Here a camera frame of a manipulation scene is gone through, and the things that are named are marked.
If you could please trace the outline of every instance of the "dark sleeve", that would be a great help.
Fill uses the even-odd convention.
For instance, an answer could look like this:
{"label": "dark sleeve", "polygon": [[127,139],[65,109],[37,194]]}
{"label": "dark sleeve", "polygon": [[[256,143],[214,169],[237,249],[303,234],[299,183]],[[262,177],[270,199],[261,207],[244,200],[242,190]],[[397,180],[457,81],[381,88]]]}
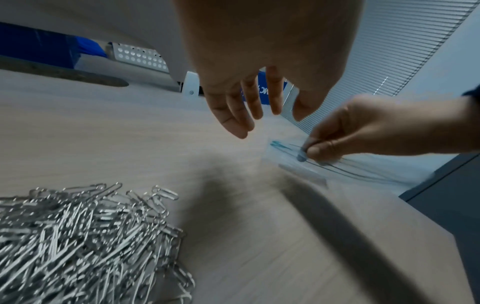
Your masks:
{"label": "dark sleeve", "polygon": [[478,86],[474,90],[463,93],[462,96],[472,96],[473,98],[475,98],[477,101],[480,102],[480,86]]}

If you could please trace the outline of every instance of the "clear plastic bag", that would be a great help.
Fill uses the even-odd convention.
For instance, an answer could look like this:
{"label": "clear plastic bag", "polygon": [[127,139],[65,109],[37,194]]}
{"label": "clear plastic bag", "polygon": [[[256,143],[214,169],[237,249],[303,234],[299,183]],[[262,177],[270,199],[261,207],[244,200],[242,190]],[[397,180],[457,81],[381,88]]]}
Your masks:
{"label": "clear plastic bag", "polygon": [[300,151],[300,147],[304,141],[305,138],[271,140],[262,161],[273,163],[314,183],[331,179],[375,189],[401,192],[407,191],[433,176],[431,171],[396,161],[394,156],[352,154],[330,163],[317,163],[311,159],[300,162],[298,155],[303,153]]}

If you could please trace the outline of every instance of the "wooden desk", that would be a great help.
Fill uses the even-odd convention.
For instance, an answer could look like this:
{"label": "wooden desk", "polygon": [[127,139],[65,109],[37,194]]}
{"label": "wooden desk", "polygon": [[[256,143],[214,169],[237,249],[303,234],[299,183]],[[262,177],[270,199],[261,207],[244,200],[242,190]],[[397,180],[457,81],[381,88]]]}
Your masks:
{"label": "wooden desk", "polygon": [[[300,132],[281,117],[266,115],[242,141],[178,93],[115,102],[99,86],[33,90],[52,80],[5,73],[0,195],[116,181],[178,192],[171,221],[188,232],[180,259],[197,304],[474,302],[454,237],[397,197],[262,166],[268,137]],[[18,77],[24,92],[5,85]],[[149,94],[115,92],[135,88]],[[98,99],[81,97],[92,90]]]}

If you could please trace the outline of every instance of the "white wall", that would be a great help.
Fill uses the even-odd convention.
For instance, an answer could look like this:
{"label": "white wall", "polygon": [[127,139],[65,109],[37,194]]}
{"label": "white wall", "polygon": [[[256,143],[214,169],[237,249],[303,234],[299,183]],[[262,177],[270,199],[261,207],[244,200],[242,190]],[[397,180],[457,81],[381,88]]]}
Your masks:
{"label": "white wall", "polygon": [[[445,100],[457,97],[479,84],[480,7],[477,7],[398,96],[414,100]],[[423,155],[408,157],[404,161],[435,171],[455,156],[456,154]]]}

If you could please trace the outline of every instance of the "pile of paper clips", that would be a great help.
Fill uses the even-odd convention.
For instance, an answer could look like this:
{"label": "pile of paper clips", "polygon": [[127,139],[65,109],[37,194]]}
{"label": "pile of paper clips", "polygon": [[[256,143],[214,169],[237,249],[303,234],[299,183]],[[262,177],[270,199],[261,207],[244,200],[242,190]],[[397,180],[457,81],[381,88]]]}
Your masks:
{"label": "pile of paper clips", "polygon": [[178,261],[185,233],[167,224],[163,202],[178,195],[121,187],[0,198],[0,303],[147,303],[158,275],[179,287],[162,302],[191,300],[195,281]]}

